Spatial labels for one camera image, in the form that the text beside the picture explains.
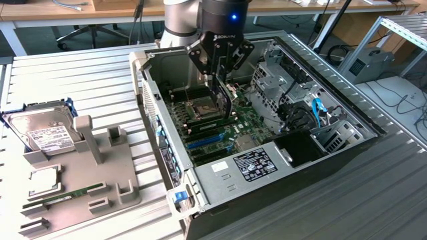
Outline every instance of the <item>pcie slot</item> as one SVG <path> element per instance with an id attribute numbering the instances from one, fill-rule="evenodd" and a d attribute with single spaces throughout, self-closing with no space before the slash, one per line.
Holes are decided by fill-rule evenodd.
<path id="1" fill-rule="evenodd" d="M 222 133 L 221 135 L 218 136 L 213 136 L 210 138 L 206 138 L 195 143 L 191 143 L 187 145 L 187 148 L 188 149 L 195 149 L 195 148 L 199 148 L 204 145 L 208 145 L 208 144 L 213 144 L 213 143 L 217 143 L 217 142 L 221 142 L 225 140 L 225 133 Z"/>

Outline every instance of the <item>metal table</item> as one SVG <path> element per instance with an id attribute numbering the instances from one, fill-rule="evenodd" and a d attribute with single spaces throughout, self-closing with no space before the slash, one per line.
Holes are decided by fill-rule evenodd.
<path id="1" fill-rule="evenodd" d="M 275 35 L 282 35 L 389 134 L 337 174 L 204 239 L 422 239 L 427 235 L 427 153 L 419 140 L 411 137 L 393 116 L 366 100 L 362 91 L 349 89 L 349 82 L 294 36 L 286 36 L 283 31 Z M 14 65 L 6 66 L 2 104 L 22 99 L 56 99 L 67 94 L 74 98 L 79 112 L 92 115 L 94 131 L 119 124 L 127 130 L 132 144 L 142 204 L 42 239 L 183 239 L 180 225 L 172 219 L 166 203 L 166 188 L 132 93 L 128 53 L 151 47 L 152 44 L 146 44 L 16 57 Z M 35 83 L 47 91 L 32 92 Z M 3 192 L 8 189 L 8 176 L 14 175 L 11 170 L 18 163 L 26 162 L 14 149 L 16 143 L 15 135 L 3 129 Z M 0 204 L 4 205 L 11 201 L 8 192 L 2 196 Z M 0 232 L 8 234 L 10 239 L 19 238 L 16 231 L 8 228 L 18 216 L 3 214 L 0 218 L 6 223 L 0 224 L 0 228 L 6 227 Z"/>
<path id="2" fill-rule="evenodd" d="M 183 239 L 179 222 L 166 201 L 166 187 L 159 172 L 142 116 L 135 101 L 128 54 L 155 48 L 155 44 L 112 47 L 44 55 L 16 57 L 0 67 L 4 76 L 2 105 L 58 100 L 70 96 L 80 115 L 91 115 L 94 132 L 114 125 L 127 131 L 142 203 L 122 211 L 83 222 L 39 239 Z M 15 206 L 14 182 L 19 175 L 22 146 L 15 134 L 0 127 L 0 209 Z M 27 239 L 18 234 L 24 221 L 19 211 L 0 210 L 0 233 L 7 239 Z"/>

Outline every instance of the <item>motherboard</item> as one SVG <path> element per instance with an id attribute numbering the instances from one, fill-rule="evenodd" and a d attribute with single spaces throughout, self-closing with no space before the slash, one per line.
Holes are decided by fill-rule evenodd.
<path id="1" fill-rule="evenodd" d="M 274 135 L 245 96 L 243 87 L 231 88 L 235 92 L 230 118 L 221 114 L 207 88 L 175 92 L 166 103 L 195 166 L 262 145 Z"/>

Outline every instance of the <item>black pole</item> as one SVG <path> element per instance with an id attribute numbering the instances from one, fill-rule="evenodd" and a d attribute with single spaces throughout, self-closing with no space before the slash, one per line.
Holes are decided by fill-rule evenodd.
<path id="1" fill-rule="evenodd" d="M 322 42 L 321 42 L 319 46 L 314 49 L 314 52 L 315 52 L 315 53 L 321 53 L 322 47 L 323 47 L 323 45 L 325 45 L 326 42 L 327 42 L 327 39 L 329 39 L 329 37 L 330 37 L 334 29 L 335 29 L 337 24 L 339 23 L 339 20 L 341 20 L 345 12 L 346 12 L 346 10 L 347 10 L 347 7 L 349 7 L 351 1 L 353 1 L 353 0 L 346 0 L 346 3 L 345 3 L 345 5 L 342 6 L 342 9 L 339 10 L 338 15 L 337 15 L 337 18 L 335 18 L 335 20 L 334 20 L 334 22 L 333 22 L 333 25 L 331 25 L 331 27 L 329 28 L 329 30 L 327 30 L 327 32 L 326 32 L 325 38 L 322 39 Z"/>

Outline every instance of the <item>hard drive label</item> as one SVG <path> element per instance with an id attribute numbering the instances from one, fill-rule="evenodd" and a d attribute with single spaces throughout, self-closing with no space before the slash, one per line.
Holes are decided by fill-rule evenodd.
<path id="1" fill-rule="evenodd" d="M 66 126 L 55 126 L 27 132 L 43 152 L 51 152 L 74 146 Z"/>
<path id="2" fill-rule="evenodd" d="M 278 171 L 274 161 L 270 159 L 263 148 L 247 152 L 234 158 L 241 173 L 249 182 Z"/>

